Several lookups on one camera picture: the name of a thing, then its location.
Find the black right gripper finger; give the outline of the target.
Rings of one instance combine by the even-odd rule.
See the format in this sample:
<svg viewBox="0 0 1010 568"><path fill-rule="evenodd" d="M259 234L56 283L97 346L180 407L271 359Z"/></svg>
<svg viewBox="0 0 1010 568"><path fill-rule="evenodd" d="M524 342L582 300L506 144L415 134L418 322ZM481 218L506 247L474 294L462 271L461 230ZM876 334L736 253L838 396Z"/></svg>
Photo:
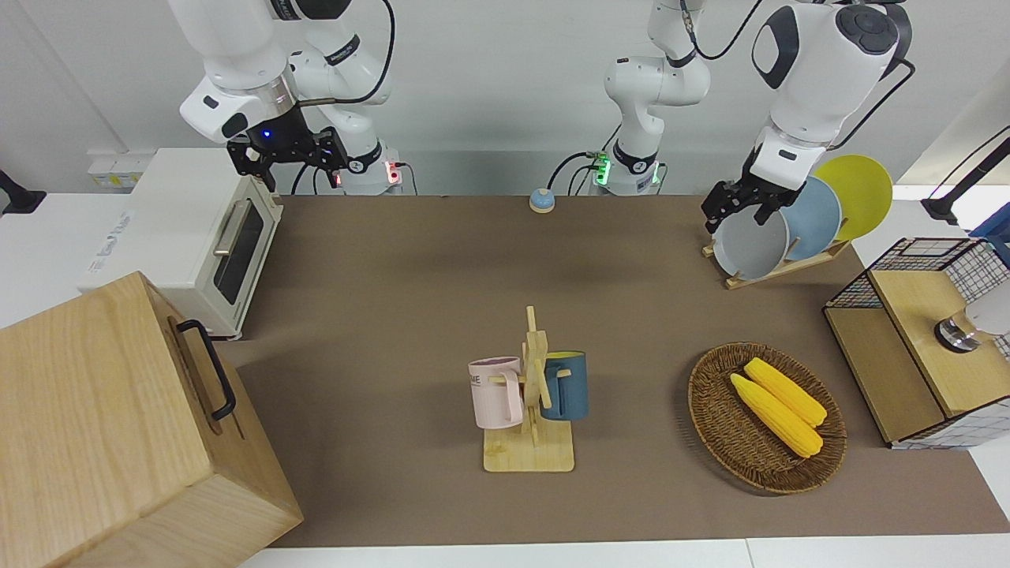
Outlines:
<svg viewBox="0 0 1010 568"><path fill-rule="evenodd" d="M314 133L314 166L329 175L349 168L349 154L337 129Z"/></svg>
<svg viewBox="0 0 1010 568"><path fill-rule="evenodd" d="M249 139L228 140L227 152L238 175L252 176L262 182L268 191L275 191L275 177L271 172L275 160L271 155L257 151Z"/></svg>

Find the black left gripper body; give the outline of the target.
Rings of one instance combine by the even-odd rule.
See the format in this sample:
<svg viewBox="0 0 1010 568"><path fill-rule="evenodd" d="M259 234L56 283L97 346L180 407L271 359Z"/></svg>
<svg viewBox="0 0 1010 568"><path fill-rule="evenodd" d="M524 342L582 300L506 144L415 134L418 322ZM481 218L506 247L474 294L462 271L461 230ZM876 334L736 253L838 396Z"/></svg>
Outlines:
<svg viewBox="0 0 1010 568"><path fill-rule="evenodd" d="M753 204L773 204L775 208L789 207L791 205L791 190L751 173L753 164L753 162L745 162L742 168L742 177L730 185L732 193L730 204L736 208Z"/></svg>

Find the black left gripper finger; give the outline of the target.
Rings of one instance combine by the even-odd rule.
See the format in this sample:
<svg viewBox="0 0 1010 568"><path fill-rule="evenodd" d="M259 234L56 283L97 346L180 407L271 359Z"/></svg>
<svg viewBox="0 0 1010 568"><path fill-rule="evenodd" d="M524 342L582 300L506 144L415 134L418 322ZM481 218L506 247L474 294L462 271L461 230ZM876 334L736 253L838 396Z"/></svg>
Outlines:
<svg viewBox="0 0 1010 568"><path fill-rule="evenodd" d="M739 187L735 182L717 182L702 202L705 215L705 229L715 234L718 227L729 215L739 211Z"/></svg>
<svg viewBox="0 0 1010 568"><path fill-rule="evenodd" d="M790 205L789 193L758 193L758 212L754 213L754 221L758 226L764 226L772 213L779 211L782 207Z"/></svg>

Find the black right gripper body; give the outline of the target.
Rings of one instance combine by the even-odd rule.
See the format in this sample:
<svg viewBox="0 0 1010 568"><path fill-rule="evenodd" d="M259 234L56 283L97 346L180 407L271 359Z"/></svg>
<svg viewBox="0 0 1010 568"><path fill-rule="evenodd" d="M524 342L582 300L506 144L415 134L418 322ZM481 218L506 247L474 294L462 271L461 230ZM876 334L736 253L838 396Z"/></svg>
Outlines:
<svg viewBox="0 0 1010 568"><path fill-rule="evenodd" d="M318 163L313 132L299 107L252 127L250 151L261 163Z"/></svg>

